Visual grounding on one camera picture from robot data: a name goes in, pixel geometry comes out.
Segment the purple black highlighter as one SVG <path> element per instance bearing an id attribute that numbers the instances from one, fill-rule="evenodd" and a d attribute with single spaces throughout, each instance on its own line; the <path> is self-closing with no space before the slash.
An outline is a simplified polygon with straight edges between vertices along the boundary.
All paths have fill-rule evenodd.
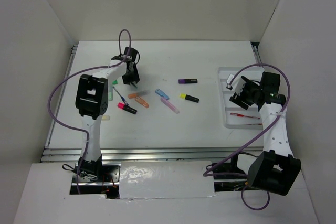
<path id="1" fill-rule="evenodd" d="M 197 79 L 179 79 L 178 80 L 179 84 L 195 84 L 198 83 Z"/>

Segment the pink black highlighter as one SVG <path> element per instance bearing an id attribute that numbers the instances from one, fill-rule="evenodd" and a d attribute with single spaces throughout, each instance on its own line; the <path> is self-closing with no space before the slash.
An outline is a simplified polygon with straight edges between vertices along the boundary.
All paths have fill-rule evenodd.
<path id="1" fill-rule="evenodd" d="M 120 108 L 120 109 L 122 109 L 122 110 L 124 110 L 124 111 L 127 111 L 127 112 L 129 112 L 131 114 L 137 114 L 137 110 L 136 109 L 134 109 L 134 108 L 132 108 L 132 107 L 130 107 L 128 105 L 125 105 L 123 103 L 118 103 L 117 107 Z"/>

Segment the orange grey highlighter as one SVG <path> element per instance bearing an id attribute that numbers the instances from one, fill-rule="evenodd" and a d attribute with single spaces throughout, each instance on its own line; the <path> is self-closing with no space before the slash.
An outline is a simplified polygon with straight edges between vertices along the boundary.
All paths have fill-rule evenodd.
<path id="1" fill-rule="evenodd" d="M 136 97 L 142 97 L 144 95 L 148 95 L 149 93 L 150 93 L 149 90 L 139 91 L 139 92 L 129 94 L 128 98 L 129 99 L 135 99 Z"/>

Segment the blue pen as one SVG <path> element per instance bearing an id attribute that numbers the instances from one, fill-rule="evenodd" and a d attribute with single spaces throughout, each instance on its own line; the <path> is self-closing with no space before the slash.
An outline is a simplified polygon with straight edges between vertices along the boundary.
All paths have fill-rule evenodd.
<path id="1" fill-rule="evenodd" d="M 118 96 L 121 98 L 122 102 L 123 102 L 125 105 L 129 106 L 129 104 L 127 103 L 126 99 L 121 95 L 121 93 L 116 89 L 115 86 L 113 86 L 113 89 L 114 89 L 114 91 L 118 94 Z"/>

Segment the aluminium frame rail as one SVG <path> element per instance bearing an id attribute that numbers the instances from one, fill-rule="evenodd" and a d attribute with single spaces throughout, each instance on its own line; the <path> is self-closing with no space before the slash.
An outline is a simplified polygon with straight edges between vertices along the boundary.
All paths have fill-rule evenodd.
<path id="1" fill-rule="evenodd" d="M 119 148 L 103 149 L 103 163 L 123 161 L 169 161 L 222 159 L 236 151 L 234 147 L 203 147 L 203 148 Z M 42 163 L 76 162 L 79 159 L 78 149 L 45 149 L 40 161 Z"/>

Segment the yellow black highlighter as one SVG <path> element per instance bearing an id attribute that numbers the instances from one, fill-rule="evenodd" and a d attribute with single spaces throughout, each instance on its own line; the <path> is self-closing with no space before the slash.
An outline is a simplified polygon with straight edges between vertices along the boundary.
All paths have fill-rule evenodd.
<path id="1" fill-rule="evenodd" d="M 199 103 L 199 101 L 200 101 L 199 98 L 193 97 L 193 96 L 185 94 L 185 93 L 181 93 L 180 98 L 184 99 L 184 100 L 192 101 L 192 102 L 195 102 L 195 103 Z"/>

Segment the red pen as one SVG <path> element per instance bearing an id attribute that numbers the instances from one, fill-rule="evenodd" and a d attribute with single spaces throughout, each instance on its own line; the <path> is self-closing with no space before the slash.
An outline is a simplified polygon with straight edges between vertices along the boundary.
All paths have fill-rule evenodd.
<path id="1" fill-rule="evenodd" d="M 238 117 L 243 117 L 243 118 L 250 118 L 250 119 L 260 120 L 260 117 L 258 117 L 258 116 L 244 115 L 244 114 L 234 113 L 234 112 L 231 112 L 230 115 L 232 115 L 232 116 L 238 116 Z"/>

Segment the white foil cover panel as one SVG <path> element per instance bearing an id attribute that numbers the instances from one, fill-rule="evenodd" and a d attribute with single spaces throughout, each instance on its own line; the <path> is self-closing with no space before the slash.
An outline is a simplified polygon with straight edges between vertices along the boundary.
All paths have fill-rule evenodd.
<path id="1" fill-rule="evenodd" d="M 214 180 L 204 177 L 209 161 L 123 162 L 121 199 L 207 198 L 215 195 Z"/>

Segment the pale green highlighter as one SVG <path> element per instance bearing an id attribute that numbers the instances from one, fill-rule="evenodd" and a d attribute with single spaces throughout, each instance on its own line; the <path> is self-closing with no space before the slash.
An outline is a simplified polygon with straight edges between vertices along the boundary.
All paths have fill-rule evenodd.
<path id="1" fill-rule="evenodd" d="M 112 86 L 110 86 L 110 87 L 108 88 L 108 100 L 109 100 L 109 101 L 112 101 L 112 100 L 113 100 L 113 87 L 112 87 Z"/>

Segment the orange translucent highlighter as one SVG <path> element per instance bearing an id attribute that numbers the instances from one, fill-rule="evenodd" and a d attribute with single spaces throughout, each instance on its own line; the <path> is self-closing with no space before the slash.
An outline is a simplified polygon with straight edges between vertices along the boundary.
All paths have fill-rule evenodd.
<path id="1" fill-rule="evenodd" d="M 136 97 L 135 100 L 137 103 L 139 103 L 143 107 L 149 108 L 149 104 L 145 100 L 143 100 L 141 97 Z"/>

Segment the blue translucent highlighter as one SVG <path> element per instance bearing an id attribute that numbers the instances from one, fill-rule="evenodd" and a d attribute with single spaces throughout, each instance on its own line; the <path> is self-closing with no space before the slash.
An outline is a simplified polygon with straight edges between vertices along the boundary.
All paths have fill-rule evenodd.
<path id="1" fill-rule="evenodd" d="M 155 93 L 156 93 L 157 95 L 159 95 L 160 97 L 166 99 L 166 100 L 169 100 L 169 99 L 170 99 L 169 96 L 168 96 L 165 92 L 163 92 L 161 89 L 156 89 L 156 90 L 155 90 Z"/>

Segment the pink translucent highlighter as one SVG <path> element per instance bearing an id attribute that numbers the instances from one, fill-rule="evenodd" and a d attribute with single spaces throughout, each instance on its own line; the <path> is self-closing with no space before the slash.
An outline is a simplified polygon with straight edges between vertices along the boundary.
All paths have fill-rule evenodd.
<path id="1" fill-rule="evenodd" d="M 164 97 L 161 97 L 160 100 L 174 113 L 179 114 L 180 111 L 169 100 L 165 99 Z"/>

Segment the white compartment tray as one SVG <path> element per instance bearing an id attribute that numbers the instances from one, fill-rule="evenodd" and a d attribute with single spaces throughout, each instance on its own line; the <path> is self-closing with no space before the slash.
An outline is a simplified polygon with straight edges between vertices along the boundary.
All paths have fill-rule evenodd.
<path id="1" fill-rule="evenodd" d="M 239 70 L 239 67 L 220 67 L 217 72 L 223 125 L 229 129 L 261 130 L 263 125 L 258 106 L 247 104 L 239 95 L 244 83 L 242 77 L 253 85 L 259 85 L 264 68 L 251 67 L 234 77 Z"/>

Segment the pale yellow highlighter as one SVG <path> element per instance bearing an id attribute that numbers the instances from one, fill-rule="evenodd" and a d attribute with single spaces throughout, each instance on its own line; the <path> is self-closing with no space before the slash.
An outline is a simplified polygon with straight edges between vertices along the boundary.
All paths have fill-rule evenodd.
<path id="1" fill-rule="evenodd" d="M 102 120 L 103 120 L 103 121 L 108 121 L 108 120 L 110 120 L 110 117 L 109 117 L 108 115 L 104 115 L 104 116 L 102 117 Z"/>

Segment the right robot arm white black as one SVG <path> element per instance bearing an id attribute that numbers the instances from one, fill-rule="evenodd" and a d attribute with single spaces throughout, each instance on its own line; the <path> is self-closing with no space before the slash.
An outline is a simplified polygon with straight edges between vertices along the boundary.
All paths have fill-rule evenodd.
<path id="1" fill-rule="evenodd" d="M 263 129 L 263 152 L 258 157 L 240 153 L 230 163 L 229 172 L 235 178 L 247 175 L 248 185 L 285 196 L 301 170 L 301 161 L 294 158 L 286 128 L 286 97 L 280 94 L 280 75 L 263 72 L 255 83 L 242 76 L 230 101 L 243 109 L 258 107 Z"/>

